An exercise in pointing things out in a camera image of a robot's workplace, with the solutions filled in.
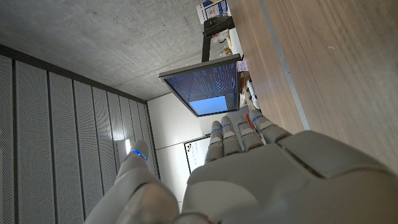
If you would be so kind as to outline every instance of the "robotic hand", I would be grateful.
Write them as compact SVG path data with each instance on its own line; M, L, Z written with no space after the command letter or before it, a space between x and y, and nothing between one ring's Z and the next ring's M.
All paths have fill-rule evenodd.
M236 121L243 150L228 117L212 124L181 214L147 170L147 146L138 141L86 223L398 222L398 177L386 166L322 134L291 135L258 111L250 117L256 131L244 117Z

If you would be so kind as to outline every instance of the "robot finger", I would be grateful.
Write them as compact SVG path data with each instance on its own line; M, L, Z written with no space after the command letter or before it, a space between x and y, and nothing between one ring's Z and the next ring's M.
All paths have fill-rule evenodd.
M214 121L213 124L211 124L210 145L207 150L205 164L216 159L221 159L222 157L224 157L224 150L221 124L218 121Z
M250 118L267 144L277 143L281 139L292 135L285 129L268 120L258 111L250 111Z
M245 152L249 152L254 148L264 145L264 143L261 141L261 138L251 128L250 124L243 115L238 116L236 124L242 136L242 143Z
M221 119L221 124L223 127L224 156L242 153L241 145L239 144L238 137L235 134L231 119L224 116Z

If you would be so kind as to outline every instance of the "wall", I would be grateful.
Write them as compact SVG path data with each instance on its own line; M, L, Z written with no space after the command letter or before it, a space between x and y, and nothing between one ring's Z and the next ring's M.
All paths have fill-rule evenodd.
M189 177L183 142L211 132L225 114L196 118L173 93L148 101L161 181L182 202Z
M1 223L83 223L116 178L116 141L153 147L147 106L115 93L0 56L0 94Z

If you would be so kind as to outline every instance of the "monitor screen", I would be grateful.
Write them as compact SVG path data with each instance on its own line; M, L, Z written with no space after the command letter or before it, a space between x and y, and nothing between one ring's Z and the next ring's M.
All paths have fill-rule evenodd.
M195 115L207 116L239 109L240 78L232 55L169 72L159 78Z

